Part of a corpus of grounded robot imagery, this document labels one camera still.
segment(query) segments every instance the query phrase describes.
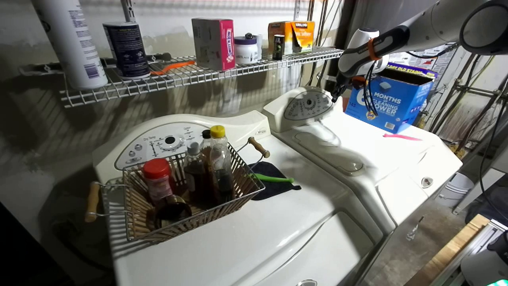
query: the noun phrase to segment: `wall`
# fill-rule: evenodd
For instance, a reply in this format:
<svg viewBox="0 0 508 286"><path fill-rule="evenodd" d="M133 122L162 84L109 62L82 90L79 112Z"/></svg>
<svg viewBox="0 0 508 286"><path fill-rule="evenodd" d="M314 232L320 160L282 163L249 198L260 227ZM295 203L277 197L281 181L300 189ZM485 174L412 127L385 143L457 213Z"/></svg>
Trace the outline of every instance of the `wall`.
<svg viewBox="0 0 508 286"><path fill-rule="evenodd" d="M119 0L82 1L93 41L103 57L111 52L103 22L123 19ZM293 19L292 0L144 0L136 6L146 50L193 54L190 17L231 17L236 35L266 35L266 22ZM304 19L308 1L301 1ZM325 44L333 43L341 4L330 1ZM314 19L320 11L316 1ZM189 89L65 109L58 90L60 76L23 78L17 68L55 62L52 47L28 0L0 0L0 200L25 228L79 282L93 282L104 271L82 262L69 248L109 267L104 224L82 224L92 152L130 127L171 112L219 116L222 84L208 82ZM236 112L258 108L276 97L279 73L238 78Z"/></svg>

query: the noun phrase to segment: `washing machine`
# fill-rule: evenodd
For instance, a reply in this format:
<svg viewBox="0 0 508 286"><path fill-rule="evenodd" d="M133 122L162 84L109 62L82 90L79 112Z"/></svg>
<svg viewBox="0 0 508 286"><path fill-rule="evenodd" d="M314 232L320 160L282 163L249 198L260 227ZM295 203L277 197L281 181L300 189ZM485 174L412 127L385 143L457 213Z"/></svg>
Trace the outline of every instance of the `washing machine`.
<svg viewBox="0 0 508 286"><path fill-rule="evenodd" d="M300 189L250 200L238 211L160 243L127 233L122 170L184 152L201 130L222 124L246 163L260 154L254 136ZM384 238L371 211L349 184L274 136L268 117L169 114L133 127L93 152L117 284L350 284Z"/></svg>
<svg viewBox="0 0 508 286"><path fill-rule="evenodd" d="M384 132L331 105L322 89L292 89L263 114L274 136L347 184L385 233L462 165L436 135Z"/></svg>

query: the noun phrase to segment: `box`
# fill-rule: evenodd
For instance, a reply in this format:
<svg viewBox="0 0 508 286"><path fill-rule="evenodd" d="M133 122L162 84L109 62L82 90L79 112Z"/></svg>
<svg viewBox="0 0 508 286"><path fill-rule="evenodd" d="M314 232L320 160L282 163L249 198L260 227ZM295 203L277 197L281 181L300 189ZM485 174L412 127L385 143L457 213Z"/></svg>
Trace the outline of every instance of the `box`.
<svg viewBox="0 0 508 286"><path fill-rule="evenodd" d="M209 70L235 68L231 19L192 19L195 60Z"/></svg>
<svg viewBox="0 0 508 286"><path fill-rule="evenodd" d="M276 49L274 35L284 35L284 52L298 54L312 50L314 46L314 22L269 22L268 23L268 55L273 57Z"/></svg>
<svg viewBox="0 0 508 286"><path fill-rule="evenodd" d="M431 87L430 90L435 89L436 82L438 82L438 73L433 71L433 70L428 70L428 68L422 68L422 66L414 66L414 65L403 65L403 63L396 63L396 62L389 62L387 63L389 68L395 68L395 70L400 70L400 71L404 71L404 73L412 73L412 74L420 74L420 76L425 76L425 78L430 78L431 79Z"/></svg>
<svg viewBox="0 0 508 286"><path fill-rule="evenodd" d="M385 68L370 82L377 116L368 116L363 90L354 89L346 112L392 133L411 125L430 92L431 78Z"/></svg>

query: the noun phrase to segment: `white bottle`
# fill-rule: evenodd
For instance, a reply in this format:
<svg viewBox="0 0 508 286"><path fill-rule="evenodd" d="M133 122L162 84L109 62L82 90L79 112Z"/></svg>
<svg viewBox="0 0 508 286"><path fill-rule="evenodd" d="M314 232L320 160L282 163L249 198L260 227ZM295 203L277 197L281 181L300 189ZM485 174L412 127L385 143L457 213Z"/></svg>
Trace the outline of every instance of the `white bottle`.
<svg viewBox="0 0 508 286"><path fill-rule="evenodd" d="M77 0L31 0L73 89L108 84Z"/></svg>

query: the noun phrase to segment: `can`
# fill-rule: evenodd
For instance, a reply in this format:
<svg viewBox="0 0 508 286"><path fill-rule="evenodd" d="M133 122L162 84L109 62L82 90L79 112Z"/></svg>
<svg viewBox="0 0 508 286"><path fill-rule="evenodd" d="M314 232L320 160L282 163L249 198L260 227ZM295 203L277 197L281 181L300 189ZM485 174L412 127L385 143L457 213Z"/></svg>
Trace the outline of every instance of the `can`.
<svg viewBox="0 0 508 286"><path fill-rule="evenodd" d="M284 55L284 35L273 35L273 60L282 60Z"/></svg>
<svg viewBox="0 0 508 286"><path fill-rule="evenodd" d="M135 22L103 23L116 66L122 78L146 78L149 65L139 25Z"/></svg>
<svg viewBox="0 0 508 286"><path fill-rule="evenodd" d="M77 0L31 0L71 89L108 84Z"/></svg>

